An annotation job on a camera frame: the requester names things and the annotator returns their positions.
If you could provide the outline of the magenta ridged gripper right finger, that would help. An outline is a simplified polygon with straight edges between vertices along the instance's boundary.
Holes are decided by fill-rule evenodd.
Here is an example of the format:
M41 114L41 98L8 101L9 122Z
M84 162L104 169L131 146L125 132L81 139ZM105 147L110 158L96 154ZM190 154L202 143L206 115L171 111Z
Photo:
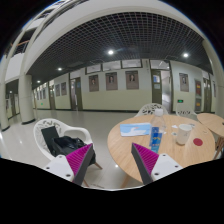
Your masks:
M132 144L131 153L144 185L148 185L182 169L182 166L168 154L157 154L137 143Z

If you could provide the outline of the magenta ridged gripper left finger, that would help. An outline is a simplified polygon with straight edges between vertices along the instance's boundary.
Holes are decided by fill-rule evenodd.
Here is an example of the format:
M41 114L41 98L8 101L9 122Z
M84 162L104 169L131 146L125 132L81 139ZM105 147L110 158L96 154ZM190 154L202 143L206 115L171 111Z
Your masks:
M93 144L88 144L66 156L58 155L44 170L81 186L93 154Z

